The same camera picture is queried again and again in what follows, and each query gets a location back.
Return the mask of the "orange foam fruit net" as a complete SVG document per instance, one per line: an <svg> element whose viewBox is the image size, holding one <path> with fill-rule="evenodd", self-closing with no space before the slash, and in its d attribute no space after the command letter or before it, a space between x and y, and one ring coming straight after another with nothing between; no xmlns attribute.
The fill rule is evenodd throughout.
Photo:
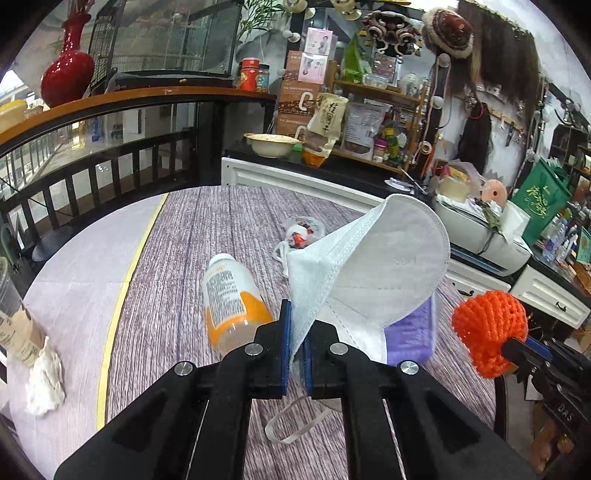
<svg viewBox="0 0 591 480"><path fill-rule="evenodd" d="M503 291L488 291L463 302L452 315L452 327L468 348L478 374L488 379L511 368L502 355L505 342L512 338L524 342L528 336L524 306Z"/></svg>

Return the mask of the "white face mask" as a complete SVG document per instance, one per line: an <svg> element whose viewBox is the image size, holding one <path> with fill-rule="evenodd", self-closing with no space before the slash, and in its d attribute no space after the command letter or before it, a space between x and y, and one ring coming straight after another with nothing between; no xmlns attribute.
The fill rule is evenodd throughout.
<svg viewBox="0 0 591 480"><path fill-rule="evenodd" d="M311 245L276 247L290 287L290 351L315 321L370 360L394 365L386 332L428 304L451 259L448 232L422 201L393 194Z"/></svg>

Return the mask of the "purple plastic wrapper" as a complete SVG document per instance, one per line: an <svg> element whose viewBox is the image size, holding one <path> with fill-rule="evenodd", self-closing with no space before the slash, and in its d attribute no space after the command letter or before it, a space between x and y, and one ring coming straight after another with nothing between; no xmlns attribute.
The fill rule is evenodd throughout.
<svg viewBox="0 0 591 480"><path fill-rule="evenodd" d="M437 307L432 295L425 303L385 329L387 363L396 366L411 360L424 364L437 343Z"/></svg>

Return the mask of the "white desk drawer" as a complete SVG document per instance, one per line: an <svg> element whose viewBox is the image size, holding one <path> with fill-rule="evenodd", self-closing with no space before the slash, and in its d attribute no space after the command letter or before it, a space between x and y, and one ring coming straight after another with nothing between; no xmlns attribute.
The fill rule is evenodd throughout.
<svg viewBox="0 0 591 480"><path fill-rule="evenodd" d="M512 287L511 294L574 329L579 328L590 314L590 308L574 294L529 265Z"/></svg>

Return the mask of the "purple striped tablecloth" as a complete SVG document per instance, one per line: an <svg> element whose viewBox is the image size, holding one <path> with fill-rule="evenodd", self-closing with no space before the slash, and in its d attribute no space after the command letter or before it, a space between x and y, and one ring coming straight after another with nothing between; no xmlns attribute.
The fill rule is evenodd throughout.
<svg viewBox="0 0 591 480"><path fill-rule="evenodd" d="M287 190L259 187L200 187L170 193L157 210L132 260L131 277L121 287L109 333L98 390L98 426L122 411L131 394L141 393L172 360L197 366L215 362L252 342L256 327L276 320L288 296L283 268L270 246L280 242L300 217L319 231L337 230L358 212ZM422 363L487 426L496 414L495 386L479 377L467 349L452 329L453 310L462 297L447 276L408 319L380 331L388 362L400 362L391 349L398 328L419 331L411 350ZM245 457L245 479L345 479L345 438L339 401L301 400L280 416L276 433L321 421L292 444L272 442L264 427L280 408L304 395L300 379L290 383L287 400L254 401Z"/></svg>

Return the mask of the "orange juice bottle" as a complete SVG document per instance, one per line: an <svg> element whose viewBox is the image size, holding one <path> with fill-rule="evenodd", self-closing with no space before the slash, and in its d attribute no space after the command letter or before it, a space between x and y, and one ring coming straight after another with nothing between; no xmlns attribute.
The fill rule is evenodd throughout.
<svg viewBox="0 0 591 480"><path fill-rule="evenodd" d="M221 356L252 342L259 326L273 322L252 273L228 253L211 258L201 287L208 338Z"/></svg>

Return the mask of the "white drawer cabinet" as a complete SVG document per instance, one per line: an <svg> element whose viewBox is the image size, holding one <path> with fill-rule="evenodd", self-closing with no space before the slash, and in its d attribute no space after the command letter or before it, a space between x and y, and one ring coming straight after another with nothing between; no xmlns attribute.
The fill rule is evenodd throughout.
<svg viewBox="0 0 591 480"><path fill-rule="evenodd" d="M511 285L457 260L451 259L447 278L466 298L474 298L488 291L509 292Z"/></svg>

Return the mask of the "white crumpled tissue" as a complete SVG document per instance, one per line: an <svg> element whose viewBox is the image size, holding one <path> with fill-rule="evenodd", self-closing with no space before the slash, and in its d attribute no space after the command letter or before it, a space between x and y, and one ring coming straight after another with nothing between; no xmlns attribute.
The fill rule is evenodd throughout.
<svg viewBox="0 0 591 480"><path fill-rule="evenodd" d="M48 336L25 385L25 411L42 417L59 408L66 399L61 359Z"/></svg>

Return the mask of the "white printer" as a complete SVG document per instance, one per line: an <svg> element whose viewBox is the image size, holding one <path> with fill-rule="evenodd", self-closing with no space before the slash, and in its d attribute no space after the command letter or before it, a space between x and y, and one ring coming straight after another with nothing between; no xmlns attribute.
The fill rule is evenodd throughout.
<svg viewBox="0 0 591 480"><path fill-rule="evenodd" d="M437 194L433 207L444 223L453 250L463 259L507 277L524 267L532 256L522 238L507 240L489 224L485 211L473 198L463 202Z"/></svg>

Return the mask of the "clear plastic candy wrapper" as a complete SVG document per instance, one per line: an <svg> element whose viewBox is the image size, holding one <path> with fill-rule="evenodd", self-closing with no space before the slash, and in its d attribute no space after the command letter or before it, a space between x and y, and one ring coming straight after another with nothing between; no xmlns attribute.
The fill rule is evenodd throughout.
<svg viewBox="0 0 591 480"><path fill-rule="evenodd" d="M295 216L283 222L284 240L293 249L303 249L325 236L325 224L315 217Z"/></svg>

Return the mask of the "white low cabinet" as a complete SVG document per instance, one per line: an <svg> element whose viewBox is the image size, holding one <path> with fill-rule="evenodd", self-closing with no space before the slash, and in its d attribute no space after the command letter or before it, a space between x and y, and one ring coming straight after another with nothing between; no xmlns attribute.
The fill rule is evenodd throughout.
<svg viewBox="0 0 591 480"><path fill-rule="evenodd" d="M280 188L331 201L363 213L383 202L381 197L334 182L231 157L221 158L221 184Z"/></svg>

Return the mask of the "cream bowl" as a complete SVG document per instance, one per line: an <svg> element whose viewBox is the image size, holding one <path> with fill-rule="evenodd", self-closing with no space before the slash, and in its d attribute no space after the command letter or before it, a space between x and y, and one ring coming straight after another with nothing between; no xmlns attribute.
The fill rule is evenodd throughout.
<svg viewBox="0 0 591 480"><path fill-rule="evenodd" d="M297 138L277 134L245 133L243 137L249 142L253 152L263 158L283 158L293 151L294 146L301 145Z"/></svg>

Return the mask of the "wooden shelf rack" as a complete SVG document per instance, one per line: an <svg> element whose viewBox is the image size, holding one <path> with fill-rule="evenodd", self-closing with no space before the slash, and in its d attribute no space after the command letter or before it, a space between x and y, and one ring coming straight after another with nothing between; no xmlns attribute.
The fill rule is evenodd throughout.
<svg viewBox="0 0 591 480"><path fill-rule="evenodd" d="M410 72L393 85L369 74L360 83L335 77L332 93L349 100L332 154L408 174L427 122L431 82Z"/></svg>

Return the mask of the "red tin can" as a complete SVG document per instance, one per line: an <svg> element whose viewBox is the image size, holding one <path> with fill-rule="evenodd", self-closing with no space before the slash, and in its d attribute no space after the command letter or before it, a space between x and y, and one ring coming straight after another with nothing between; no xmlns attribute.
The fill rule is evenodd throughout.
<svg viewBox="0 0 591 480"><path fill-rule="evenodd" d="M257 76L259 76L259 59L245 58L239 62L238 89L256 92Z"/></svg>

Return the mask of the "red vase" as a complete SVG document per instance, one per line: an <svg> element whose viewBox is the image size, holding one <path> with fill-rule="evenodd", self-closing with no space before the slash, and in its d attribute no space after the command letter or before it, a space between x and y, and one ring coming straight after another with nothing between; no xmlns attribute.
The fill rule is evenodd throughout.
<svg viewBox="0 0 591 480"><path fill-rule="evenodd" d="M84 26L91 19L76 12L63 23L64 39L58 58L45 70L40 83L41 98L49 108L80 100L94 74L94 60L80 50Z"/></svg>

